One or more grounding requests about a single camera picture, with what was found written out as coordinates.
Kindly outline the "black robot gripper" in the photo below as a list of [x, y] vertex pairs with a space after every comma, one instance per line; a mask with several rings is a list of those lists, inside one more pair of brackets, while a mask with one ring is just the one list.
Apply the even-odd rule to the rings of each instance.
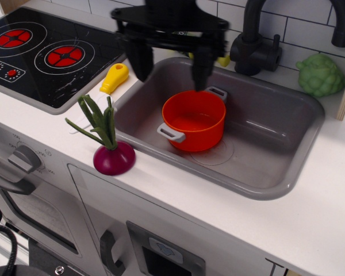
[[203, 91], [218, 57], [226, 52], [226, 20], [200, 9], [196, 1], [145, 1], [110, 13], [122, 35], [127, 58], [138, 80], [153, 70], [151, 47], [193, 53], [192, 78]]

